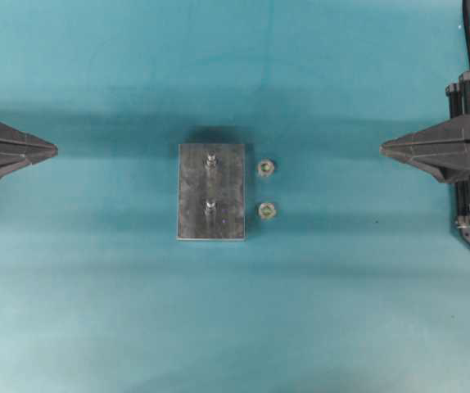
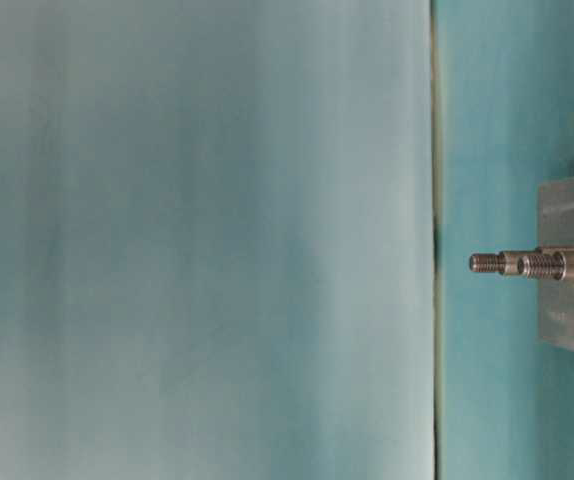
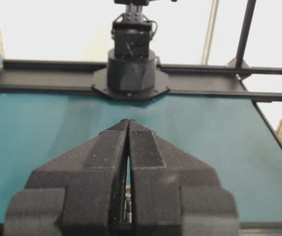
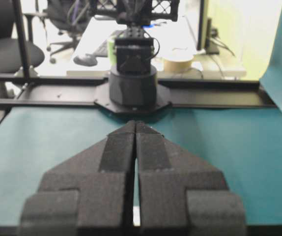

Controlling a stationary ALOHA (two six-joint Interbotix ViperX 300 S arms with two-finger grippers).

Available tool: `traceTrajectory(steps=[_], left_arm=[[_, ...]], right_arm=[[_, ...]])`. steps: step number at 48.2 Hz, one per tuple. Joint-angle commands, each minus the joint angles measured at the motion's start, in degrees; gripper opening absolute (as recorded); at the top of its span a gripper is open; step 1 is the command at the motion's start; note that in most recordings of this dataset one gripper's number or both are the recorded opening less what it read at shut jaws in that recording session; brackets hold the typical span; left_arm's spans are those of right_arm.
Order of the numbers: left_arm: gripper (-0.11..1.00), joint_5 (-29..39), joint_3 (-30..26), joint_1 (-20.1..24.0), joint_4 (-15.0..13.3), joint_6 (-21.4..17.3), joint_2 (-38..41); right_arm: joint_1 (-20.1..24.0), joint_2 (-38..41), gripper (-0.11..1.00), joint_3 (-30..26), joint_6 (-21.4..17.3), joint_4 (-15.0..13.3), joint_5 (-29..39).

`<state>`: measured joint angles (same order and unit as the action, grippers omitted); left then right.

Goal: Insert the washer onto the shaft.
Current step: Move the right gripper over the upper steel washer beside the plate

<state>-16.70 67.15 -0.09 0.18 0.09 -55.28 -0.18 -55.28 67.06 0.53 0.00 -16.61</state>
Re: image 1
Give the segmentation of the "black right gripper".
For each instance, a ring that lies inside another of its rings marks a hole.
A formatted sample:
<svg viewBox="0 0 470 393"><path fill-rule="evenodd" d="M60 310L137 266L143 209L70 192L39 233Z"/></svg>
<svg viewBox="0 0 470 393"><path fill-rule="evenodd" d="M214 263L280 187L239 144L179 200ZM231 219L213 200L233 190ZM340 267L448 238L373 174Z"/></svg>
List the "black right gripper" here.
<svg viewBox="0 0 470 393"><path fill-rule="evenodd" d="M461 74L445 93L454 118L384 142L380 152L439 183L455 183L455 223L470 228L470 143L465 143L470 142L470 72Z"/></svg>

